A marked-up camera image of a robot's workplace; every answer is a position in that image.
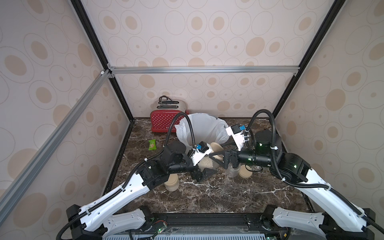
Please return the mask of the beige jar lid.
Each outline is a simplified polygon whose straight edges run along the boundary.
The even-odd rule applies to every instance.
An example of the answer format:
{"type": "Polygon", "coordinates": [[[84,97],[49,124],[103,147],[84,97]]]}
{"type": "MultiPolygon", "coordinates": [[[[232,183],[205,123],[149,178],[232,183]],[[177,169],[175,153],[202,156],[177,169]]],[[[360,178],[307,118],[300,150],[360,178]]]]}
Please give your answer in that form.
{"type": "Polygon", "coordinates": [[[243,179],[249,179],[252,176],[252,172],[249,171],[245,165],[242,165],[239,170],[239,176],[243,179]]]}
{"type": "MultiPolygon", "coordinates": [[[[224,150],[224,148],[218,143],[212,142],[210,145],[212,147],[213,153],[217,153],[217,152],[224,150]]],[[[213,158],[215,158],[216,160],[219,160],[221,162],[223,161],[223,157],[224,157],[223,155],[214,155],[213,156],[213,158]]]]}

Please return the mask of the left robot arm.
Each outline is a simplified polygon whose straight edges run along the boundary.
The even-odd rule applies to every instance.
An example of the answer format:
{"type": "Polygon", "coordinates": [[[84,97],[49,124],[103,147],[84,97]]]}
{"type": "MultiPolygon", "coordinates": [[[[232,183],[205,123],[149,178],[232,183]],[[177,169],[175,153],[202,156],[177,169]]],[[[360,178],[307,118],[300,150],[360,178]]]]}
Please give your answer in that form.
{"type": "Polygon", "coordinates": [[[73,240],[104,240],[125,230],[149,229],[154,224],[152,214],[146,207],[131,213],[117,214],[122,207],[167,182],[172,174],[189,173],[198,183],[217,173],[216,170],[201,170],[198,163],[211,153],[212,148],[205,142],[196,143],[189,116],[178,113],[170,128],[177,120],[185,120],[191,133],[193,148],[187,151],[180,142],[169,142],[166,137],[163,150],[144,159],[129,173],[125,182],[101,198],[82,207],[73,205],[67,209],[68,223],[58,232],[62,239],[66,230],[71,231],[73,240]]]}

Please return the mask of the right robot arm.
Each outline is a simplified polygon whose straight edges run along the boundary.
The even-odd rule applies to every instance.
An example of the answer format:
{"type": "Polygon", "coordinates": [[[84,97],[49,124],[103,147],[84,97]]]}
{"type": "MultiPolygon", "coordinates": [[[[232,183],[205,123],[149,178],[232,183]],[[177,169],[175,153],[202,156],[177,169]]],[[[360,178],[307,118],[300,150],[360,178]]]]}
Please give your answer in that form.
{"type": "Polygon", "coordinates": [[[222,155],[223,160],[217,162],[225,169],[239,165],[269,168],[278,180],[301,191],[323,210],[304,213],[268,205],[261,216],[265,229],[275,224],[327,240],[373,240],[375,234],[369,226],[381,233],[384,231],[375,222],[374,211],[356,206],[323,180],[303,158],[281,150],[275,118],[270,111],[258,110],[247,126],[232,125],[226,132],[237,149],[210,154],[212,160],[222,155]]]}

